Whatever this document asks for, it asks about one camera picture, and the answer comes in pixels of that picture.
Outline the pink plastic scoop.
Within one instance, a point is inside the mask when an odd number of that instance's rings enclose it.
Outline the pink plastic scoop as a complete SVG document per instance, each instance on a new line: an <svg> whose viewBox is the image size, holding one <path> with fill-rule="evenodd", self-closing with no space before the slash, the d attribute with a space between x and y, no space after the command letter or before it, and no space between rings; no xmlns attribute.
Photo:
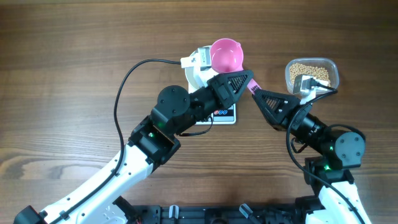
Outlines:
<svg viewBox="0 0 398 224"><path fill-rule="evenodd" d="M244 69L244 52L241 44L233 39L223 38L216 40L211 45L211 67L218 74L239 72ZM257 89L261 87L254 80L254 77L249 82L247 89L253 95Z"/></svg>

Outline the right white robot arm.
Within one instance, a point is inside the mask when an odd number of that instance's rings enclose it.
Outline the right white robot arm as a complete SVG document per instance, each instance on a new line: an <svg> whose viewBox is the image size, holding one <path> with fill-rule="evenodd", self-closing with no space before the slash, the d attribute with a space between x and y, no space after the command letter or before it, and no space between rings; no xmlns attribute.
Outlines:
<svg viewBox="0 0 398 224"><path fill-rule="evenodd" d="M279 213L291 223L369 223L350 170L361 166L366 137L345 124L326 125L310 114L313 104L334 95L332 89L302 104L293 95L257 89L252 97L265 120L285 132L292 162L303 172L313 195L295 199L291 205L274 205L265 222Z"/></svg>

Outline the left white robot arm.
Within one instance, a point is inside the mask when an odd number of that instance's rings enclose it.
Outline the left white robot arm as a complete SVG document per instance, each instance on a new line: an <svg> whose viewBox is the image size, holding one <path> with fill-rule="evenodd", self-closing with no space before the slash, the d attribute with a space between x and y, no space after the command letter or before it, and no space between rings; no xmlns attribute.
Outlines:
<svg viewBox="0 0 398 224"><path fill-rule="evenodd" d="M186 136L196 122L237 103L253 76L250 70L218 74L193 93L178 85L164 88L155 107L121 143L113 160L42 211L27 206L14 223L127 223L116 199L177 152L177 136Z"/></svg>

